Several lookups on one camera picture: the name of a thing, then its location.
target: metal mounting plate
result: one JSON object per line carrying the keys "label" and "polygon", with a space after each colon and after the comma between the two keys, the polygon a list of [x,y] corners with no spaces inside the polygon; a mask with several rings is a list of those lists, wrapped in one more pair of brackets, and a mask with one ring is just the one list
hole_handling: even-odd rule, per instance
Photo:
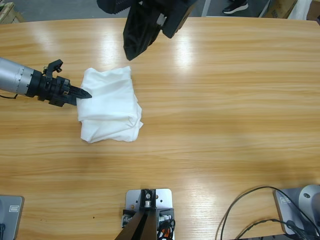
{"label": "metal mounting plate", "polygon": [[16,239],[24,198],[0,195],[0,223],[5,225],[3,240]]}
{"label": "metal mounting plate", "polygon": [[[172,192],[168,188],[156,189],[158,198],[155,200],[157,209],[173,209]],[[141,190],[129,190],[125,196],[125,209],[137,212],[140,206]]]}

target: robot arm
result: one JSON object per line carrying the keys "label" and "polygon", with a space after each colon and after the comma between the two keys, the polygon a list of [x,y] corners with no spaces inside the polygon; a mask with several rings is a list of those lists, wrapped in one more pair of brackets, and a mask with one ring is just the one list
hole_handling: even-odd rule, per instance
{"label": "robot arm", "polygon": [[123,31],[126,58],[143,53],[157,38],[160,30],[172,38],[183,26],[197,0],[97,0],[99,8],[116,14],[129,7]]}
{"label": "robot arm", "polygon": [[58,107],[64,104],[76,106],[77,98],[91,98],[85,90],[71,86],[69,79],[53,77],[54,71],[62,71],[62,64],[60,59],[56,60],[40,72],[0,57],[0,90],[30,98],[38,96],[38,100],[49,100],[49,104]]}

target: floor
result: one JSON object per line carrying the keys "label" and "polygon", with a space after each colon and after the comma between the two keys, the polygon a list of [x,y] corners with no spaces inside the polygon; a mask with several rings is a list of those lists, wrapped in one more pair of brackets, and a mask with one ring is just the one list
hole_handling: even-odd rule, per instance
{"label": "floor", "polygon": [[[206,0],[198,0],[191,17],[200,17]],[[232,16],[258,17],[268,0],[248,0],[249,8]],[[27,22],[61,20],[61,19],[96,19],[125,18],[129,9],[112,15],[102,11],[96,0],[2,0],[14,2],[16,11],[20,12]],[[222,9],[231,3],[230,0],[212,0],[208,16],[224,16]]]}

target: white cloth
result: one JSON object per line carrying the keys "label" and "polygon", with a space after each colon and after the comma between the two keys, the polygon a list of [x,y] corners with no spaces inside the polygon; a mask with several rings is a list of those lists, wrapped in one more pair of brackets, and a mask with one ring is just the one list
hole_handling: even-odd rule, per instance
{"label": "white cloth", "polygon": [[76,100],[81,139],[94,143],[105,139],[132,142],[138,137],[142,109],[134,93],[129,66],[84,72],[81,88],[92,98]]}

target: wood grain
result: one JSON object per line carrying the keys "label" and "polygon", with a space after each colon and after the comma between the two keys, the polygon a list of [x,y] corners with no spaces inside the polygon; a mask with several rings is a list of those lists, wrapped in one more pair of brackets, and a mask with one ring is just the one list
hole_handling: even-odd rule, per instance
{"label": "wood grain", "polygon": [[[87,144],[72,106],[0,99],[0,192],[25,205],[18,239],[105,240],[120,232],[125,193],[170,188],[177,240],[212,240],[228,206],[253,187],[320,184],[320,29],[316,22],[189,18],[129,62],[125,19],[0,26],[1,56],[83,73],[130,65],[142,107],[137,141]],[[270,190],[232,210],[225,239],[278,218]],[[282,233],[276,223],[246,237]]]}

